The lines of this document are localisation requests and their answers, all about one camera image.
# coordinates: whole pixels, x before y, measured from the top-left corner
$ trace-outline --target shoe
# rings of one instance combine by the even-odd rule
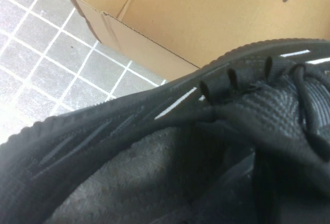
[[[330,223],[330,42],[240,47],[0,145],[0,223]]]

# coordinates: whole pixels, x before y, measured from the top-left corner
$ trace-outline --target tile floor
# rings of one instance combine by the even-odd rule
[[[50,115],[164,83],[101,45],[69,0],[0,0],[0,143]]]

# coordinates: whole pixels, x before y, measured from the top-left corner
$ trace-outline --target shoe tongue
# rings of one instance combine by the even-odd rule
[[[260,90],[220,107],[224,116],[247,141],[283,161],[295,163],[313,185],[330,196],[330,167],[310,147],[299,121],[296,88],[288,76],[276,85],[260,83]],[[330,94],[319,82],[306,79],[317,114],[318,134],[330,139]]]

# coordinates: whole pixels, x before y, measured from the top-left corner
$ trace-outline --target black shoelace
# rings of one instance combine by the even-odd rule
[[[232,68],[228,69],[227,74],[232,88],[229,91],[231,94],[239,93],[239,95],[242,95],[259,90],[258,85],[256,85],[253,80],[260,80],[260,76],[251,76],[251,73],[236,71]],[[318,117],[306,86],[306,78],[313,78],[319,81],[329,92],[330,80],[324,72],[321,72],[312,65],[307,65],[305,63],[295,64],[281,58],[276,58],[274,60],[272,57],[269,57],[266,59],[262,78],[266,80],[268,84],[271,85],[275,83],[280,76],[285,74],[288,74],[292,78],[297,90],[299,123],[305,137],[312,150],[322,160],[328,162],[330,160],[330,143],[318,134]],[[214,87],[214,82],[201,82],[201,90],[211,105],[218,104],[215,99],[219,99],[219,87]]]
[[[290,69],[298,93],[299,121],[310,147],[319,157],[328,162],[330,160],[330,144],[318,134],[317,116],[305,84],[305,77],[317,79],[328,91],[330,91],[329,80],[320,71],[308,70],[307,68],[306,64],[296,64]]]

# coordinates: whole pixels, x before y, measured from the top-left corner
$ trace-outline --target cardboard box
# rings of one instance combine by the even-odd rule
[[[330,0],[71,0],[94,35],[173,80],[278,38],[330,39]]]

